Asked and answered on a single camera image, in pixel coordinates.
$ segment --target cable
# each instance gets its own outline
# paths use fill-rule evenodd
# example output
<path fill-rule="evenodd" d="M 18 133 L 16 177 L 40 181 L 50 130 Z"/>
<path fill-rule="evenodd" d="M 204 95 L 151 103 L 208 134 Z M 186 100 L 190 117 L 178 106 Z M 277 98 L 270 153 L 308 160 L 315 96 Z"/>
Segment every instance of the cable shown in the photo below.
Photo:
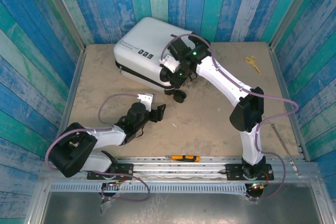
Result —
<path fill-rule="evenodd" d="M 143 181 L 141 178 L 138 178 L 138 177 L 135 177 L 133 175 L 130 175 L 130 174 L 119 174 L 119 173 L 102 173 L 102 172 L 99 172 L 97 170 L 93 170 L 94 173 L 97 173 L 97 174 L 100 174 L 100 175 L 104 175 L 104 176 L 125 176 L 125 177 L 130 177 L 130 178 L 134 178 L 138 181 L 140 181 L 147 189 L 147 195 L 146 197 L 144 197 L 143 199 L 127 199 L 127 198 L 122 198 L 122 197 L 109 197 L 109 199 L 117 199 L 117 200 L 124 200 L 124 201 L 130 201 L 130 202 L 143 202 L 143 201 L 146 201 L 149 199 L 150 197 L 150 194 L 151 194 L 151 191 L 150 191 L 150 188 L 149 186 L 146 184 L 145 181 Z M 105 195 L 104 195 L 104 191 L 107 190 L 110 186 L 107 186 L 107 187 L 104 187 L 102 190 L 101 190 L 101 196 L 102 198 L 104 199 L 105 198 Z"/>
<path fill-rule="evenodd" d="M 168 42 L 168 44 L 164 47 L 162 53 L 161 53 L 161 57 L 160 59 L 163 60 L 163 55 L 164 55 L 164 52 L 168 49 L 168 47 L 170 46 L 170 44 L 174 41 L 176 41 L 177 39 L 179 38 L 182 38 L 182 37 L 186 37 L 186 36 L 191 36 L 191 37 L 195 37 L 195 38 L 198 38 L 200 39 L 202 42 L 204 42 L 207 47 L 209 48 L 210 52 L 211 52 L 211 58 L 212 58 L 212 62 L 214 64 L 214 67 L 216 68 L 216 70 L 218 72 L 220 72 L 226 79 L 228 79 L 233 85 L 235 85 L 237 88 L 239 88 L 240 90 L 248 93 L 248 94 L 251 94 L 251 95 L 254 95 L 256 97 L 261 97 L 261 98 L 269 98 L 269 99 L 273 99 L 273 100 L 278 100 L 278 101 L 283 101 L 283 102 L 287 102 L 287 103 L 290 103 L 292 104 L 295 108 L 291 111 L 288 111 L 288 112 L 285 112 L 285 113 L 282 113 L 282 114 L 278 114 L 278 115 L 273 115 L 273 116 L 270 116 L 264 120 L 262 120 L 257 128 L 256 128 L 256 134 L 255 134 L 255 146 L 256 146 L 256 149 L 258 152 L 261 152 L 262 154 L 265 154 L 265 155 L 273 155 L 273 156 L 276 156 L 280 159 L 281 163 L 282 163 L 282 167 L 283 167 L 283 171 L 284 171 L 284 176 L 282 178 L 282 181 L 278 187 L 277 190 L 275 190 L 273 193 L 271 193 L 270 195 L 267 195 L 265 197 L 262 197 L 260 199 L 266 199 L 266 198 L 270 198 L 271 196 L 273 196 L 274 194 L 276 194 L 280 189 L 281 187 L 283 186 L 284 182 L 285 182 L 285 179 L 286 179 L 286 166 L 285 166 L 285 163 L 284 163 L 284 160 L 276 153 L 274 152 L 263 152 L 259 149 L 258 147 L 258 134 L 259 134 L 259 130 L 260 130 L 260 127 L 268 122 L 269 120 L 272 120 L 272 119 L 275 119 L 275 118 L 279 118 L 279 117 L 282 117 L 282 116 L 286 116 L 286 115 L 290 115 L 290 114 L 293 114 L 295 113 L 298 109 L 299 109 L 299 105 L 294 102 L 294 101 L 291 101 L 291 100 L 288 100 L 288 99 L 285 99 L 285 98 L 281 98 L 281 97 L 273 97 L 271 95 L 264 95 L 264 94 L 258 94 L 258 93 L 254 93 L 250 90 L 247 90 L 245 88 L 243 88 L 243 86 L 239 85 L 238 83 L 236 83 L 233 79 L 231 79 L 230 76 L 228 76 L 220 67 L 219 65 L 217 64 L 217 60 L 215 58 L 215 51 L 214 51 L 214 48 L 210 45 L 210 43 L 208 41 L 206 41 L 204 38 L 202 38 L 201 36 L 199 35 L 196 35 L 196 34 L 182 34 L 182 35 L 179 35 L 179 36 L 176 36 L 174 37 L 171 41 Z"/>
<path fill-rule="evenodd" d="M 101 113 L 101 110 L 103 109 L 105 103 L 107 103 L 108 100 L 110 100 L 111 98 L 113 97 L 121 97 L 121 96 L 124 96 L 124 97 L 138 97 L 136 94 L 124 94 L 124 93 L 120 93 L 120 94 L 113 94 L 113 95 L 110 95 L 109 97 L 107 97 L 103 103 L 101 104 L 100 108 L 99 108 L 99 111 L 98 111 L 98 120 L 99 122 L 103 123 L 103 124 L 107 124 L 107 125 L 111 125 L 113 126 L 113 124 L 111 124 L 110 122 L 104 122 L 102 119 L 101 119 L 101 116 L 100 116 L 100 113 Z"/>

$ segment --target black mounting plate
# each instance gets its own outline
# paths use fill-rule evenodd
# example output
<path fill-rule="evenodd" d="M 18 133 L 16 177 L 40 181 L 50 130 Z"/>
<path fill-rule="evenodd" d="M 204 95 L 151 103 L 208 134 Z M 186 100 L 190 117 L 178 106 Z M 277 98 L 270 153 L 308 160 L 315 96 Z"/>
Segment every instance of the black mounting plate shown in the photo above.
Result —
<path fill-rule="evenodd" d="M 128 174 L 128 175 L 133 175 L 133 164 L 120 164 L 118 163 L 117 165 L 117 170 L 115 173 L 123 173 L 123 174 Z M 88 180 L 109 180 L 109 179 L 113 179 L 113 180 L 131 180 L 131 177 L 122 177 L 122 176 L 116 176 L 113 178 L 110 178 L 109 176 L 104 176 L 104 175 L 100 175 L 94 172 L 88 172 L 88 176 L 87 176 Z"/>
<path fill-rule="evenodd" d="M 266 173 L 268 175 L 268 180 L 274 180 L 274 174 L 273 169 L 270 164 L 265 164 L 262 169 L 262 172 Z M 266 181 L 267 178 L 264 173 L 260 173 L 257 178 L 253 180 L 261 180 Z M 244 176 L 243 171 L 243 165 L 242 164 L 227 164 L 225 165 L 225 174 L 227 175 L 227 180 L 247 180 L 247 181 L 253 181 L 251 179 L 246 178 Z"/>

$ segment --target beige floor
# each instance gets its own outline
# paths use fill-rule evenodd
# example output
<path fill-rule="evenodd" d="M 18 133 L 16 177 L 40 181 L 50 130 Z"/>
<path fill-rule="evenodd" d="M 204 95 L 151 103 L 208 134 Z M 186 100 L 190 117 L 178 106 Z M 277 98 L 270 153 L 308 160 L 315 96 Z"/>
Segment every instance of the beige floor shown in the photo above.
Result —
<path fill-rule="evenodd" d="M 266 44 L 261 42 L 213 43 L 217 60 L 233 75 L 251 87 L 260 86 L 265 94 L 281 96 Z M 244 58 L 254 55 L 261 76 Z M 122 76 L 114 64 L 113 45 L 90 45 L 80 78 L 70 123 L 87 127 L 103 126 L 97 118 L 104 99 L 115 93 L 156 94 L 154 106 L 166 103 L 164 119 L 149 122 L 144 135 L 125 146 L 109 146 L 104 150 L 116 157 L 200 155 L 241 156 L 240 136 L 230 121 L 232 105 L 207 80 L 199 77 L 181 88 L 187 93 L 183 104 Z M 103 109 L 102 117 L 116 122 L 126 115 L 134 98 L 113 98 Z M 264 118 L 285 112 L 281 102 L 265 100 Z M 298 155 L 297 143 L 288 118 L 276 119 L 261 128 L 263 150 L 285 155 L 270 124 L 274 123 L 292 155 Z"/>

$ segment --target scissors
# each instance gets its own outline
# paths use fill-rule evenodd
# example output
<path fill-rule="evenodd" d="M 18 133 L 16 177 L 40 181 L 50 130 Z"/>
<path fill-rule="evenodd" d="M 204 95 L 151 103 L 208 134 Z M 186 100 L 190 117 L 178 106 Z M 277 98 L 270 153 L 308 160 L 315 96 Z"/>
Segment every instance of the scissors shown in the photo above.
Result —
<path fill-rule="evenodd" d="M 258 73 L 258 74 L 261 74 L 259 68 L 258 68 L 257 65 L 255 64 L 255 62 L 256 62 L 256 57 L 254 57 L 254 56 L 246 57 L 246 58 L 245 58 L 245 62 L 251 64 L 252 67 L 257 71 L 257 73 Z"/>

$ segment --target wooden wall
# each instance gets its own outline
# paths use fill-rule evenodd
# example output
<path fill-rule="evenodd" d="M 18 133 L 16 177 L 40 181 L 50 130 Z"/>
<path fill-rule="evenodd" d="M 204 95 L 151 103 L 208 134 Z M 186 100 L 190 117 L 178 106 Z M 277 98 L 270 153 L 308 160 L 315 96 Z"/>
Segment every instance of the wooden wall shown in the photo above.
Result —
<path fill-rule="evenodd" d="M 64 0 L 85 44 L 117 42 L 143 17 L 210 41 L 269 42 L 292 0 Z"/>
<path fill-rule="evenodd" d="M 23 223 L 80 51 L 51 0 L 0 0 L 0 223 Z"/>
<path fill-rule="evenodd" d="M 276 53 L 309 156 L 336 198 L 336 0 L 304 0 Z"/>

